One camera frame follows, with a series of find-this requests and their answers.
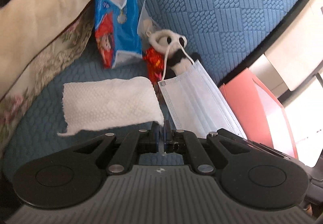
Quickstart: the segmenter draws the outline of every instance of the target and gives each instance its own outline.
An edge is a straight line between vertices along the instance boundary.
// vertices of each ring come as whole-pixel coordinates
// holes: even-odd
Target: floral pillow
[[[92,33],[93,15],[92,1],[66,30],[29,63],[0,100],[0,160],[33,100],[57,74],[81,56]]]

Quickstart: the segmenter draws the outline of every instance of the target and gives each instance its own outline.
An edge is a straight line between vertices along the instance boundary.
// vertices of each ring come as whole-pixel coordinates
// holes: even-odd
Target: cartoon character print
[[[111,68],[114,53],[112,12],[105,14],[102,18],[99,27],[95,31],[95,39],[104,67]]]

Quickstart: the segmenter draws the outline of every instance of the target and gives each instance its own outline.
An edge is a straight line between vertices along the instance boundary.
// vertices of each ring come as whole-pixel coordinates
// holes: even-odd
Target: beige cushion
[[[0,98],[90,0],[11,0],[0,9]]]

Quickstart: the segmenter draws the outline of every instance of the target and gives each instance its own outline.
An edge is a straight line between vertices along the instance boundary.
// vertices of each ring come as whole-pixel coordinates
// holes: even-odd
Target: face mask ear loop
[[[166,75],[166,64],[167,64],[167,58],[168,58],[168,54],[169,54],[169,50],[171,49],[172,43],[170,43],[166,49],[165,52],[165,57],[164,57],[164,73],[163,73],[163,77],[161,79],[161,81],[163,81],[165,79],[165,75]]]
[[[185,52],[185,50],[184,50],[184,48],[182,47],[181,44],[180,44],[180,48],[182,49],[182,51],[185,54],[185,56],[191,61],[192,65],[194,65],[193,59]]]

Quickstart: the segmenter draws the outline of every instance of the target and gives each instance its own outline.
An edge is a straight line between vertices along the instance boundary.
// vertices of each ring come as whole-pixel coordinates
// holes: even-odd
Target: blue tissue package
[[[137,0],[95,0],[95,39],[105,68],[142,59]]]

